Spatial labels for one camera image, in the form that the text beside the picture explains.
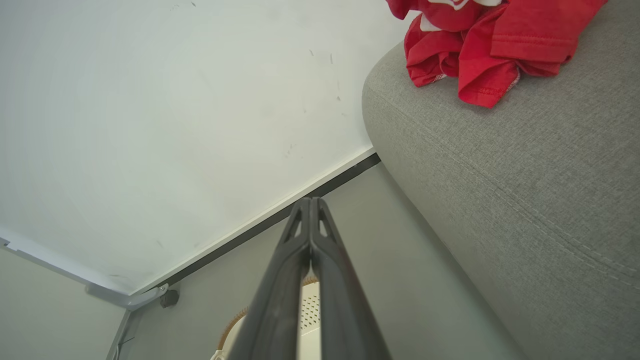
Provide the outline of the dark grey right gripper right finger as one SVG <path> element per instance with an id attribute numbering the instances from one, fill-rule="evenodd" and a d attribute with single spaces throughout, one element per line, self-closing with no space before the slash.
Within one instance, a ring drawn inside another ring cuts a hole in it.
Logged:
<path id="1" fill-rule="evenodd" d="M 362 289 L 329 205 L 310 205 L 311 266 L 319 280 L 323 360 L 390 360 L 382 331 Z"/>

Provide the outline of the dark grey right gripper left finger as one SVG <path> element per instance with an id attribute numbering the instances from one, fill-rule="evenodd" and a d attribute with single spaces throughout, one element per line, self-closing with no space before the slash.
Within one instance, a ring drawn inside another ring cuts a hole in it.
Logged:
<path id="1" fill-rule="evenodd" d="M 298 200 L 231 347 L 231 360 L 295 360 L 311 264 L 311 199 Z"/>

